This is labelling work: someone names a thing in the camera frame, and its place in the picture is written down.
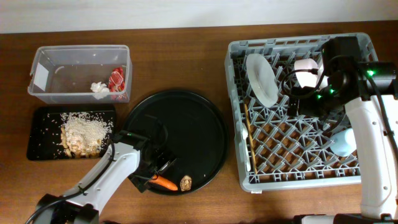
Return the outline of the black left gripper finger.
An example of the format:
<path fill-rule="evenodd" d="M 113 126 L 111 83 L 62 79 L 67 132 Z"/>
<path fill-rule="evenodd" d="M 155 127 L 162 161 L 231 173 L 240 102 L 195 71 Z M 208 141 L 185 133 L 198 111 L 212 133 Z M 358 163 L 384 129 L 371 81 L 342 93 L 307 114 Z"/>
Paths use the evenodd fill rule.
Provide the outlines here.
<path fill-rule="evenodd" d="M 159 170 L 158 170 L 158 174 L 163 174 L 165 171 L 167 171 L 167 169 L 171 168 L 175 162 L 177 161 L 177 159 L 172 159 L 168 162 L 166 162 Z"/>
<path fill-rule="evenodd" d="M 150 181 L 153 180 L 153 178 L 143 177 L 136 174 L 129 175 L 128 179 L 134 184 L 140 193 L 150 189 Z"/>

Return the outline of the orange carrot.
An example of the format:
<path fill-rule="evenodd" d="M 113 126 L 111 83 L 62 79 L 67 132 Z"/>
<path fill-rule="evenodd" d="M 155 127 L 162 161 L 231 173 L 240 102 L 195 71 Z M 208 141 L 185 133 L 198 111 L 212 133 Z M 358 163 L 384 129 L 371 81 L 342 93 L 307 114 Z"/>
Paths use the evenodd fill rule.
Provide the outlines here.
<path fill-rule="evenodd" d="M 150 183 L 159 185 L 171 191 L 177 191 L 178 187 L 168 179 L 161 177 L 159 175 L 154 175 L 150 180 Z"/>

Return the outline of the brown food lump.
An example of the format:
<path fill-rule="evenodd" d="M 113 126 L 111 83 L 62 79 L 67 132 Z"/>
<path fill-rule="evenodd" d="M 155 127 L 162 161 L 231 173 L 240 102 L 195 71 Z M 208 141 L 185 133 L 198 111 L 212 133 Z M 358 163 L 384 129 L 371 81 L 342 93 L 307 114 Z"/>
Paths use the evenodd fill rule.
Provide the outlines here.
<path fill-rule="evenodd" d="M 192 178 L 189 175 L 183 176 L 180 181 L 180 190 L 182 192 L 190 190 L 192 187 Z"/>

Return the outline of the small pink saucer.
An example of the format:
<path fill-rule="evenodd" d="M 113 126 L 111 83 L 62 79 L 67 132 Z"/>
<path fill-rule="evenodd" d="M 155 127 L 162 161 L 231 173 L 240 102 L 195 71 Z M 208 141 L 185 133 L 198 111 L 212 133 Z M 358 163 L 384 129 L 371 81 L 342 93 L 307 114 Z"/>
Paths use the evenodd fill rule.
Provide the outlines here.
<path fill-rule="evenodd" d="M 324 70 L 323 61 L 320 60 L 319 62 L 316 62 L 312 58 L 306 58 L 306 59 L 302 59 L 302 60 L 297 60 L 294 63 L 294 70 L 313 69 L 313 68 L 318 69 L 318 72 L 316 75 L 314 75 L 310 72 L 296 72 L 295 73 L 295 76 L 297 77 L 298 83 L 301 87 L 305 87 L 305 86 L 315 87 L 317 85 L 317 83 L 320 81 L 320 77 Z"/>

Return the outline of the grey plate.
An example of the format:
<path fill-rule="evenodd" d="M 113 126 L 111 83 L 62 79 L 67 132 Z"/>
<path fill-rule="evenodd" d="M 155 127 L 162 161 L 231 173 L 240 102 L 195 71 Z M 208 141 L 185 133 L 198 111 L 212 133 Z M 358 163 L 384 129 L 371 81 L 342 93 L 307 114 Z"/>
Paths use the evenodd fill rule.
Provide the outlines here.
<path fill-rule="evenodd" d="M 269 108 L 278 100 L 278 86 L 274 71 L 261 54 L 249 54 L 246 59 L 249 84 L 259 102 Z"/>

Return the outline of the blue plastic cup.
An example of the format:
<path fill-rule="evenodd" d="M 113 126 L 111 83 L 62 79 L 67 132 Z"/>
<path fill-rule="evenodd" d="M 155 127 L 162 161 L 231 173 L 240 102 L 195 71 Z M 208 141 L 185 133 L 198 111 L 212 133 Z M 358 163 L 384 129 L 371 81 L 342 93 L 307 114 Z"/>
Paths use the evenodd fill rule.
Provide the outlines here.
<path fill-rule="evenodd" d="M 332 141 L 330 149 L 337 156 L 349 156 L 357 149 L 354 131 L 352 128 L 332 135 L 330 140 Z"/>

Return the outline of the white plastic fork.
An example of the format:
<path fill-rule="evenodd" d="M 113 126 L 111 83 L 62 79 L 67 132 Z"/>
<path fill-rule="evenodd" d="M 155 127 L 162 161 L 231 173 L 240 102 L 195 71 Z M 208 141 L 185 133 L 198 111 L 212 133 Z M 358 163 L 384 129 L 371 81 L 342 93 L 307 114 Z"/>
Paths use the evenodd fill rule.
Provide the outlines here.
<path fill-rule="evenodd" d="M 248 151 L 248 145 L 247 145 L 247 138 L 249 136 L 247 127 L 245 124 L 243 124 L 243 130 L 242 130 L 242 137 L 244 140 L 244 151 L 245 151 L 245 164 L 246 164 L 246 171 L 249 172 L 251 171 L 251 163 L 249 160 L 249 151 Z"/>

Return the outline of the pistachio shells and rice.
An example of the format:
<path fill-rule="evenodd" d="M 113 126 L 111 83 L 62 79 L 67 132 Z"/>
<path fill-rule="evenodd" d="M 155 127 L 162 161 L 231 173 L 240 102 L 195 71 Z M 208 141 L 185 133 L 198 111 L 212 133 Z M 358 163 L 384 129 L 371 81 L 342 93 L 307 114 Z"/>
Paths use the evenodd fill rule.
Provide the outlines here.
<path fill-rule="evenodd" d="M 103 121 L 70 115 L 61 126 L 62 145 L 69 159 L 99 157 L 98 148 L 110 127 Z"/>

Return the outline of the wooden chopstick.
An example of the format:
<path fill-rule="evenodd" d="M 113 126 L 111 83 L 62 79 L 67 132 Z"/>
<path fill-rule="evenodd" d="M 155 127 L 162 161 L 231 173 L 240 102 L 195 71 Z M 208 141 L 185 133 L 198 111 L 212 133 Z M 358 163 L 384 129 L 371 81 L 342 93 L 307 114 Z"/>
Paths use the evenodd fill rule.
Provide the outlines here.
<path fill-rule="evenodd" d="M 251 150 L 252 165 L 253 165 L 254 173 L 257 174 L 256 155 L 255 155 L 255 151 L 254 151 L 254 144 L 253 144 L 253 139 L 252 139 L 252 134 L 251 134 L 251 122 L 249 120 L 248 106 L 245 103 L 244 103 L 244 113 L 245 113 L 245 117 L 246 117 L 246 127 L 248 130 L 248 136 L 249 136 L 249 145 L 250 145 L 250 150 Z"/>

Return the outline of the red snack wrapper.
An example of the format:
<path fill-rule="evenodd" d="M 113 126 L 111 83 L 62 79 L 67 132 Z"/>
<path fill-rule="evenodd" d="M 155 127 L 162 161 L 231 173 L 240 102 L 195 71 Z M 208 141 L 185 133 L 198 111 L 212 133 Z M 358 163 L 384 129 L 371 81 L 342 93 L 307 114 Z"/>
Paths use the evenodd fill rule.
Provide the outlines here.
<path fill-rule="evenodd" d="M 122 67 L 115 68 L 109 77 L 108 88 L 110 92 L 120 92 L 125 88 L 124 71 Z"/>

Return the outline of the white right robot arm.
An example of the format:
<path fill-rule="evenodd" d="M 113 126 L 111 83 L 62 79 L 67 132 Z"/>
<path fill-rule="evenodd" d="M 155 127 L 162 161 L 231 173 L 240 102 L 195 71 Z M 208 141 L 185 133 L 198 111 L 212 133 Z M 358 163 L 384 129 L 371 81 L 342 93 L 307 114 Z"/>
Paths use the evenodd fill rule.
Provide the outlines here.
<path fill-rule="evenodd" d="M 288 115 L 327 118 L 341 113 L 354 132 L 361 172 L 359 213 L 297 215 L 295 223 L 397 223 L 397 67 L 367 62 L 357 37 L 335 37 L 321 46 L 328 84 L 293 87 Z"/>

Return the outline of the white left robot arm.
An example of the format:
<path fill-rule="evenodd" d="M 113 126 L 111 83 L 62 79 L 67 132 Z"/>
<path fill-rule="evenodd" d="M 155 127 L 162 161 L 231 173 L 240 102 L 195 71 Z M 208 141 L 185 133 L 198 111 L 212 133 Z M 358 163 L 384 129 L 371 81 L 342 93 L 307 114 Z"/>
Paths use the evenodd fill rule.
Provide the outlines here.
<path fill-rule="evenodd" d="M 108 141 L 100 161 L 61 196 L 44 195 L 28 223 L 99 223 L 100 213 L 125 179 L 144 192 L 152 184 L 170 191 L 178 186 L 163 177 L 176 160 L 166 147 L 166 130 L 143 136 L 120 131 Z"/>

